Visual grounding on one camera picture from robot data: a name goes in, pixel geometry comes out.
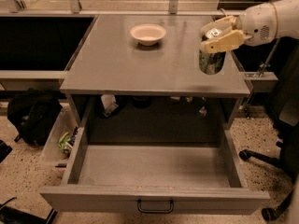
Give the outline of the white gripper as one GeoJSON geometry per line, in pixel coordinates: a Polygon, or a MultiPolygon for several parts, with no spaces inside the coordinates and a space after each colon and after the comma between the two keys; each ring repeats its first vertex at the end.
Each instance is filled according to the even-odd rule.
{"type": "Polygon", "coordinates": [[[274,5],[261,4],[247,8],[237,18],[226,16],[203,26],[199,32],[203,37],[200,50],[212,54],[238,49],[243,44],[260,46],[272,42],[277,32],[274,5]]]}

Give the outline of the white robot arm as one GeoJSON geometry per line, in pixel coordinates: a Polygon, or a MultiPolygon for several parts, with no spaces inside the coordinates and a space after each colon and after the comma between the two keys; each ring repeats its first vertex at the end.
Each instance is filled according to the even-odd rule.
{"type": "Polygon", "coordinates": [[[249,7],[237,17],[226,16],[205,25],[200,36],[216,29],[221,33],[202,41],[201,51],[225,52],[243,44],[255,47],[285,36],[298,39],[299,0],[280,0],[249,7]]]}

